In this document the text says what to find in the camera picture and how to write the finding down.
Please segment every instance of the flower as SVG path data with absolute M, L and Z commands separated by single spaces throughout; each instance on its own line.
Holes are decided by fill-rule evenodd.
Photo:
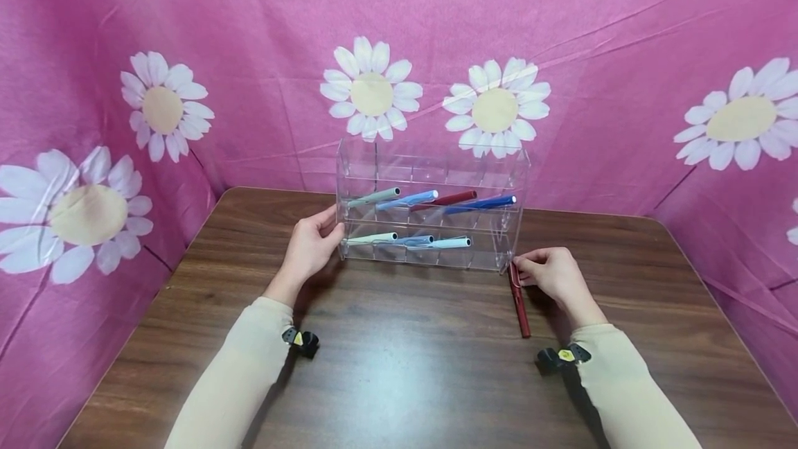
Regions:
M 330 108 L 333 118 L 348 118 L 348 133 L 362 134 L 364 141 L 372 143 L 377 134 L 389 141 L 393 129 L 407 128 L 402 112 L 417 112 L 416 99 L 424 94 L 418 83 L 405 82 L 413 67 L 410 61 L 388 66 L 388 44 L 378 42 L 372 49 L 364 36 L 354 39 L 354 54 L 338 46 L 332 55 L 343 71 L 324 71 L 321 95 L 335 101 Z
M 9 274 L 53 264 L 51 280 L 65 285 L 96 260 L 108 275 L 122 258 L 134 258 L 141 251 L 138 237 L 152 231 L 143 217 L 152 201 L 138 196 L 141 174 L 127 155 L 111 166 L 105 146 L 80 166 L 59 150 L 38 155 L 36 170 L 0 166 L 0 188 L 10 195 L 0 197 L 0 222 L 23 224 L 0 231 L 0 255 L 6 255 L 0 269 Z
M 745 67 L 731 78 L 729 93 L 710 92 L 684 115 L 692 125 L 673 137 L 687 143 L 677 153 L 684 165 L 709 158 L 714 170 L 736 161 L 751 170 L 762 151 L 779 161 L 798 148 L 798 70 L 787 72 L 788 58 L 768 62 L 754 75 Z
M 122 97 L 135 109 L 130 127 L 139 149 L 149 148 L 150 159 L 161 161 L 164 149 L 175 163 L 188 155 L 188 143 L 209 131 L 214 113 L 195 99 L 208 96 L 193 82 L 194 72 L 185 64 L 169 67 L 158 52 L 139 52 L 130 58 L 136 75 L 121 72 Z
M 537 74 L 533 62 L 526 64 L 518 58 L 510 58 L 503 73 L 495 60 L 485 62 L 484 67 L 472 66 L 468 69 L 471 85 L 455 83 L 450 87 L 452 96 L 444 98 L 444 108 L 456 114 L 446 122 L 446 130 L 465 130 L 460 148 L 473 150 L 477 158 L 489 152 L 500 159 L 515 154 L 521 141 L 531 141 L 537 135 L 526 120 L 549 114 L 544 99 L 550 95 L 551 86 L 548 82 L 534 83 Z
M 792 211 L 798 213 L 798 197 L 792 202 Z M 787 239 L 793 245 L 798 245 L 798 227 L 793 227 L 787 231 Z

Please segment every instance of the yellow flower center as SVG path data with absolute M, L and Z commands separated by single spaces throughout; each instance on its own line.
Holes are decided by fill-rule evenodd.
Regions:
M 518 101 L 513 92 L 495 88 L 483 92 L 474 103 L 471 117 L 477 127 L 492 134 L 510 128 L 518 116 Z
M 172 134 L 183 118 L 183 101 L 166 87 L 153 87 L 145 93 L 142 113 L 155 132 Z
M 352 82 L 352 104 L 366 116 L 379 116 L 393 104 L 393 87 L 379 73 L 363 73 Z
M 62 197 L 47 221 L 58 238 L 73 245 L 94 246 L 113 238 L 127 218 L 125 198 L 108 186 L 81 186 Z
M 707 137 L 745 141 L 759 137 L 776 122 L 776 107 L 765 97 L 741 97 L 721 107 L 707 124 Z

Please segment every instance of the dark red pen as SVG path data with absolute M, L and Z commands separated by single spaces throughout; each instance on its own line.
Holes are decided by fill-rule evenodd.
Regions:
M 530 338 L 529 319 L 526 318 L 526 306 L 524 306 L 524 293 L 521 291 L 521 279 L 518 276 L 518 267 L 516 267 L 513 262 L 510 262 L 508 275 L 510 278 L 510 290 L 513 291 L 515 313 L 518 314 L 518 325 L 521 327 L 521 338 Z
M 467 202 L 468 200 L 477 197 L 476 191 L 463 191 L 456 193 L 456 195 L 444 196 L 436 199 L 434 202 L 414 204 L 410 207 L 411 212 L 423 211 L 425 208 L 432 208 L 434 206 L 446 206 L 446 204 L 455 204 L 459 202 Z

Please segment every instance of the clear acrylic organizer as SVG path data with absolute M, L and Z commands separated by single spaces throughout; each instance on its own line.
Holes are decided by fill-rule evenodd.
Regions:
M 461 269 L 503 272 L 513 258 L 530 168 L 524 149 L 503 159 L 489 154 L 474 158 L 456 146 L 424 148 L 411 143 L 343 139 L 337 152 L 337 219 L 346 227 L 339 246 L 341 258 L 356 258 Z M 348 206 L 359 197 L 399 187 L 400 196 L 437 190 L 440 197 L 476 191 L 477 199 L 514 195 L 517 201 L 496 209 L 466 209 L 445 213 L 446 206 L 411 211 L 408 206 L 378 211 L 374 203 Z M 471 246 L 454 249 L 413 249 L 404 245 L 350 245 L 346 239 L 394 232 L 399 238 L 431 235 L 436 240 L 466 236 Z

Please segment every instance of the wooden table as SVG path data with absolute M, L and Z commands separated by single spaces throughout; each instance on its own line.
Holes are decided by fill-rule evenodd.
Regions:
M 162 448 L 227 330 L 277 271 L 294 223 L 332 201 L 227 192 L 61 448 Z M 662 225 L 526 211 L 519 249 L 550 245 L 571 248 L 704 449 L 798 448 L 795 424 Z M 582 400 L 535 368 L 537 351 L 556 345 L 555 312 L 526 309 L 532 338 L 522 340 L 504 276 L 334 264 L 295 312 L 321 349 L 287 365 L 245 447 L 601 447 Z

